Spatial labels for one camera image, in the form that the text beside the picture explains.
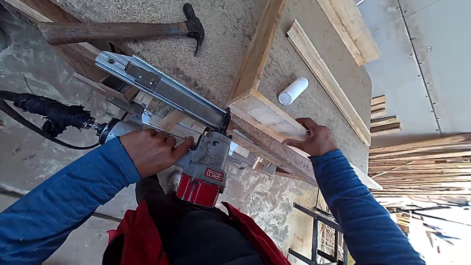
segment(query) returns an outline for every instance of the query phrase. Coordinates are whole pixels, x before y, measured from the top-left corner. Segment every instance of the hand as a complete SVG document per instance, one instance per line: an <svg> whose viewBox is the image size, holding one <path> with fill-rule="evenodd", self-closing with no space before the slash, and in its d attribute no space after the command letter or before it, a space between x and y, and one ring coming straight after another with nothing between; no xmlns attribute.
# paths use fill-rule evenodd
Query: hand
<svg viewBox="0 0 471 265"><path fill-rule="evenodd" d="M338 149L329 128L317 125L311 118L299 118L296 121L309 131L309 136L304 141L286 139L283 141L283 145L296 147L313 157L320 157L327 152Z"/></svg>
<svg viewBox="0 0 471 265"><path fill-rule="evenodd" d="M175 137L154 129L145 129L127 133L120 137L120 141L143 179L171 167L190 150L194 139L192 136L187 137L175 147Z"/></svg>

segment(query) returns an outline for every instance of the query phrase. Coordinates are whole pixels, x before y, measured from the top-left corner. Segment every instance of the shoe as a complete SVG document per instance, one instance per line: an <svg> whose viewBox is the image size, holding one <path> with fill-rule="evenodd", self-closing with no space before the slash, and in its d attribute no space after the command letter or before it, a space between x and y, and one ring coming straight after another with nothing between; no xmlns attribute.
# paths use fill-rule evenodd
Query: shoe
<svg viewBox="0 0 471 265"><path fill-rule="evenodd" d="M169 179L169 184L167 185L167 188L165 189L165 194L169 194L172 191L177 192L180 179L181 179L181 173L178 171L174 172Z"/></svg>

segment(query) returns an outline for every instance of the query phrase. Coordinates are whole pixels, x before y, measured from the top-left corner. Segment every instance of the air hose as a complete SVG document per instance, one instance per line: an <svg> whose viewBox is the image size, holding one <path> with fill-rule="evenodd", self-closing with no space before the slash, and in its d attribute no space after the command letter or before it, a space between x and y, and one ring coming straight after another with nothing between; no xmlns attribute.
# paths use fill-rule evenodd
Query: air hose
<svg viewBox="0 0 471 265"><path fill-rule="evenodd" d="M37 127L10 107L5 102L6 100L12 101L15 107L25 112L45 116L46 122L43 124L42 128ZM91 146L80 147L56 139L68 126L81 129L95 121L95 119L90 116L90 112L83 109L83 106L67 106L57 100L43 96L0 90L0 109L35 133L62 146L78 150L87 150L99 145L99 143L96 143Z"/></svg>

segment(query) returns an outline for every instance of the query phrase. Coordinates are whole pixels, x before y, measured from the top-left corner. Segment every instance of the red vest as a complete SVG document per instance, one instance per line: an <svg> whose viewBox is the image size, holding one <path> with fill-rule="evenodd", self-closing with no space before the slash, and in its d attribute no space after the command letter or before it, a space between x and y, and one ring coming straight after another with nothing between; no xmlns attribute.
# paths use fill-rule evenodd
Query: red vest
<svg viewBox="0 0 471 265"><path fill-rule="evenodd" d="M249 216L241 213L227 202L223 202L253 248L260 254L266 265L289 265L289 261L276 247L271 238ZM152 218L149 215L146 200L142 200L136 210L127 210L123 220L115 230L108 231L108 244L120 234L124 234L122 265L144 264L168 265L167 255L163 251L162 241Z"/></svg>

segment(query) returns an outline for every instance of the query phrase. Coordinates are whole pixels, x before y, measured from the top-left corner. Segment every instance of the hammer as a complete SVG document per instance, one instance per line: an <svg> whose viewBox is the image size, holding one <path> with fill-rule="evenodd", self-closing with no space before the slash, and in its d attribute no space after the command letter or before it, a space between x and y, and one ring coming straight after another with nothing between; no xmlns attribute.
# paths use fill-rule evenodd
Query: hammer
<svg viewBox="0 0 471 265"><path fill-rule="evenodd" d="M51 45L109 40L141 40L164 36L196 39L195 56L204 40L204 29L190 3L183 6L185 22L152 23L37 23L39 31Z"/></svg>

